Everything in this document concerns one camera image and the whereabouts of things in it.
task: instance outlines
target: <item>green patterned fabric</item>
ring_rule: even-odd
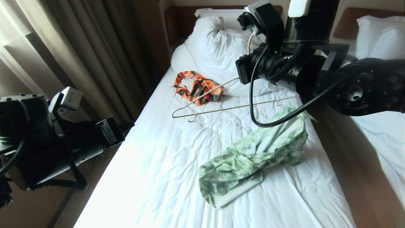
[[[269,122],[295,110],[286,108]],[[263,170],[301,159],[308,134],[306,112],[271,128],[259,128],[228,147],[199,169],[200,192],[205,201],[220,208],[263,181]]]

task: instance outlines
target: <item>hanger hook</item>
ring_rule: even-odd
[[[192,123],[192,122],[196,121],[197,115],[198,115],[198,113],[196,113],[196,114],[194,115],[194,120],[187,120],[187,121],[188,121],[189,123]]]

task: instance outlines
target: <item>clothing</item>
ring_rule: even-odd
[[[186,87],[180,86],[181,81],[184,78],[194,78],[191,91],[189,91]],[[219,84],[215,81],[207,79],[195,71],[180,72],[176,77],[175,84],[173,85],[173,87],[176,88],[176,92],[189,101],[195,100],[197,97],[218,86]],[[223,92],[222,87],[220,87],[197,100],[195,104],[197,106],[201,106],[209,101],[220,101],[220,97]]]
[[[273,116],[270,122],[292,112]],[[306,112],[271,128],[259,128],[225,149],[199,169],[200,192],[205,201],[220,208],[263,181],[263,170],[279,163],[295,164],[301,159],[308,134]]]

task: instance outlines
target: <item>brown curtain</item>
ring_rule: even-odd
[[[135,0],[17,2],[101,118],[138,117],[169,67],[157,2],[144,3],[149,14],[143,18]]]

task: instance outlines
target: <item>wooden headboard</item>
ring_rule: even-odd
[[[392,16],[404,16],[404,14],[405,12],[379,9],[346,8],[333,36],[342,39],[356,39],[358,33],[356,20],[360,17],[371,15],[378,18],[386,18]]]
[[[174,45],[179,38],[187,38],[192,32],[197,21],[194,13],[197,9],[244,9],[245,6],[173,6],[164,12],[169,45]],[[274,6],[281,15],[283,7]]]

